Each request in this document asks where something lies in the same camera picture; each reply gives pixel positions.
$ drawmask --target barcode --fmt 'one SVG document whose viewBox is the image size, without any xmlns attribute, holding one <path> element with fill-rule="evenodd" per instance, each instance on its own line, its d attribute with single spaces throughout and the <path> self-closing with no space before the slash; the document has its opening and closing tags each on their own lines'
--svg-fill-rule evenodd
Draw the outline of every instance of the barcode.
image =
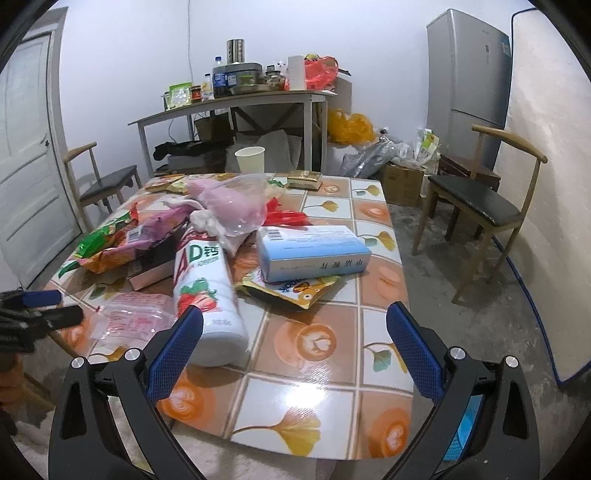
<svg viewBox="0 0 591 480">
<path fill-rule="evenodd" d="M 139 240 L 139 236 L 142 233 L 142 225 L 137 226 L 133 230 L 127 232 L 127 237 L 125 239 L 125 243 L 130 244 L 131 242 L 137 242 Z"/>
<path fill-rule="evenodd" d="M 283 240 L 281 232 L 276 228 L 267 229 L 267 235 L 269 236 L 269 240 Z"/>
</svg>

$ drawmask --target table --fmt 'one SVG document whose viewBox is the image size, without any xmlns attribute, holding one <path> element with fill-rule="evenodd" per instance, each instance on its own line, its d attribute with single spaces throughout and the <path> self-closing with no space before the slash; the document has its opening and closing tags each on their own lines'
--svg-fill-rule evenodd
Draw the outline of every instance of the table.
<svg viewBox="0 0 591 480">
<path fill-rule="evenodd" d="M 455 175 L 458 177 L 469 177 L 470 171 L 474 166 L 473 160 L 468 160 L 467 158 L 460 158 L 460 157 L 452 157 L 450 155 L 443 155 L 441 154 L 439 159 L 439 170 L 437 172 L 438 175 Z M 501 184 L 501 177 L 497 175 L 492 170 L 486 168 L 484 165 L 479 165 L 478 171 L 476 172 L 476 180 L 487 185 L 495 192 L 498 192 L 499 185 Z M 439 201 L 438 196 L 435 194 L 433 195 L 433 200 L 431 205 L 429 206 L 429 218 L 433 218 L 435 215 L 435 210 L 437 209 L 437 202 Z M 449 224 L 447 226 L 447 232 L 445 234 L 445 239 L 449 240 L 452 235 L 453 231 L 457 224 L 457 219 L 460 216 L 460 209 L 454 208 L 452 216 L 449 220 Z M 482 227 L 478 226 L 476 228 L 476 233 L 474 234 L 474 238 L 480 237 L 482 233 Z"/>
<path fill-rule="evenodd" d="M 148 141 L 146 139 L 145 127 L 154 125 L 167 120 L 172 120 L 180 116 L 187 117 L 187 127 L 189 129 L 189 137 L 194 138 L 192 115 L 196 113 L 203 113 L 212 110 L 221 110 L 225 108 L 254 106 L 254 105 L 269 105 L 272 103 L 301 103 L 304 107 L 304 168 L 312 170 L 312 104 L 320 104 L 320 130 L 322 132 L 322 156 L 321 162 L 326 158 L 326 144 L 327 144 L 327 122 L 328 122 L 328 101 L 329 96 L 335 96 L 331 92 L 319 92 L 313 90 L 290 90 L 281 92 L 262 92 L 251 93 L 248 95 L 236 95 L 231 97 L 218 98 L 215 100 L 204 100 L 203 102 L 194 103 L 183 107 L 174 108 L 155 115 L 147 116 L 129 125 L 137 125 L 139 132 L 139 140 L 142 144 L 142 152 L 146 162 L 146 168 L 150 177 L 154 176 L 154 168 L 152 166 L 152 157 L 148 150 Z"/>
<path fill-rule="evenodd" d="M 287 182 L 285 174 L 269 177 Z M 164 196 L 140 190 L 113 215 L 134 203 L 140 217 L 157 214 L 166 208 Z M 310 310 L 288 312 L 239 296 L 246 354 L 224 367 L 187 366 L 158 408 L 196 429 L 273 452 L 334 460 L 396 455 L 408 436 L 413 381 L 385 324 L 387 307 L 397 300 L 408 305 L 408 295 L 382 187 L 325 176 L 318 192 L 286 190 L 279 202 L 282 210 L 306 212 L 315 225 L 354 231 L 372 251 L 367 270 L 339 279 Z M 257 265 L 252 244 L 229 263 L 234 281 Z M 79 354 L 92 358 L 93 314 L 130 290 L 125 274 L 125 266 L 102 275 L 80 268 L 49 282 L 66 304 L 85 311 L 81 327 L 61 332 Z M 168 278 L 142 291 L 172 295 L 172 287 Z M 322 359 L 312 359 L 311 346 L 326 352 Z"/>
</svg>

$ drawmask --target cardboard box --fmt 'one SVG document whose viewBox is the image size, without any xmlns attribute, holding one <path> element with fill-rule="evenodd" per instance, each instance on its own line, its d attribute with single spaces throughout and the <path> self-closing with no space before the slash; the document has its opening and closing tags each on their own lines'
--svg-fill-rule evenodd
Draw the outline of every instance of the cardboard box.
<svg viewBox="0 0 591 480">
<path fill-rule="evenodd" d="M 410 207 L 417 204 L 423 183 L 422 170 L 387 164 L 380 172 L 386 202 Z"/>
</svg>

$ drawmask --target snack package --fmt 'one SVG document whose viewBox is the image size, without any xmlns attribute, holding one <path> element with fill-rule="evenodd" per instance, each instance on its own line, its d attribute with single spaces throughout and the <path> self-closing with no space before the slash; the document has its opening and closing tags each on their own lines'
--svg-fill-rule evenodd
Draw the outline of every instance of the snack package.
<svg viewBox="0 0 591 480">
<path fill-rule="evenodd" d="M 176 321 L 170 296 L 137 291 L 115 295 L 96 315 L 102 320 L 93 333 L 97 341 L 90 363 L 115 361 L 129 348 L 142 349 Z"/>
<path fill-rule="evenodd" d="M 261 269 L 256 268 L 242 279 L 237 288 L 266 303 L 290 310 L 307 310 L 338 279 L 337 275 L 333 275 L 268 283 L 263 280 Z"/>
<path fill-rule="evenodd" d="M 76 265 L 66 265 L 62 271 L 65 273 L 74 268 L 84 267 L 92 273 L 99 274 L 131 262 L 136 258 L 138 252 L 145 251 L 168 237 L 174 228 L 189 217 L 193 209 L 194 207 L 191 205 L 179 205 L 166 212 L 153 215 L 135 228 L 127 229 L 125 235 L 121 235 L 113 247 L 105 248 L 90 258 L 75 260 L 73 263 Z"/>
<path fill-rule="evenodd" d="M 78 244 L 74 253 L 59 271 L 58 278 L 64 273 L 80 267 L 80 260 L 90 258 L 101 250 L 119 244 L 125 239 L 126 232 L 138 224 L 138 211 L 134 206 L 129 212 L 115 220 L 96 228 Z"/>
</svg>

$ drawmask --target snack bag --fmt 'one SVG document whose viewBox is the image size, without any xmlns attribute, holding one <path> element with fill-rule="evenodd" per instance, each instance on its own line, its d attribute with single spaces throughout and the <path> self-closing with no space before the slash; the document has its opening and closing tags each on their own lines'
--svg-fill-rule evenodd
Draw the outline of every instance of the snack bag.
<svg viewBox="0 0 591 480">
<path fill-rule="evenodd" d="M 291 310 L 307 310 L 338 279 L 337 275 L 333 275 L 268 283 L 263 280 L 261 269 L 256 268 L 242 279 L 237 288 L 267 303 Z"/>
<path fill-rule="evenodd" d="M 137 224 L 138 211 L 133 206 L 126 214 L 93 230 L 78 244 L 69 261 L 60 269 L 58 278 L 66 272 L 79 268 L 82 258 L 90 258 L 105 248 L 119 244 L 125 239 L 126 233 Z"/>
</svg>

